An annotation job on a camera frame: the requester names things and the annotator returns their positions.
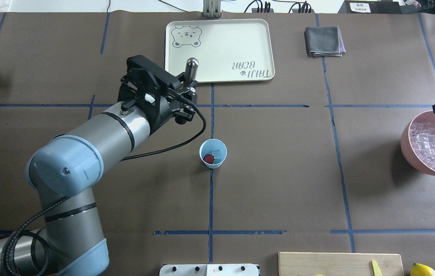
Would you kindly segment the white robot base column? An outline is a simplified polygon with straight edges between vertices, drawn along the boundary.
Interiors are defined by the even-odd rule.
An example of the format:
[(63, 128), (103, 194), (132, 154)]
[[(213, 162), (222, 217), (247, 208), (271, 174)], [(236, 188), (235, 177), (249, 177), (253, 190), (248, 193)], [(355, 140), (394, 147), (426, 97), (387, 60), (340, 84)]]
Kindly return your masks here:
[(160, 276), (260, 276), (259, 265), (237, 264), (168, 264), (161, 267)]

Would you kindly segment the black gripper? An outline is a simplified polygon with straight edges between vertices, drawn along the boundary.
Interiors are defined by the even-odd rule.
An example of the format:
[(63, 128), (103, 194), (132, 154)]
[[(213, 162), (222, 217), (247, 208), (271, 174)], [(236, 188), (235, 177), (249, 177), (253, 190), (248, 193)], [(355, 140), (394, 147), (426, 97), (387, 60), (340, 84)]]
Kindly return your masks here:
[(191, 100), (197, 80), (186, 82), (184, 73), (174, 76), (143, 55), (129, 57), (126, 65), (117, 101), (142, 110), (149, 122), (149, 134), (171, 118), (179, 125), (193, 121), (197, 108)]

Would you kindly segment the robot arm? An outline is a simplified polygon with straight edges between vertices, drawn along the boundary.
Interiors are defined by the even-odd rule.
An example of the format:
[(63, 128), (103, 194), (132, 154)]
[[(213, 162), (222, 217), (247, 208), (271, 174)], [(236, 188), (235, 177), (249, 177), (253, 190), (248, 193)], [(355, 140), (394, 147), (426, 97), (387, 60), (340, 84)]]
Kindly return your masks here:
[(177, 76), (142, 55), (126, 64), (116, 104), (56, 136), (28, 161), (26, 178), (42, 211), (0, 239), (0, 276), (100, 275), (109, 253), (92, 187), (121, 161), (187, 145), (130, 156), (170, 119), (182, 125), (202, 117), (195, 92), (198, 60), (189, 58)]

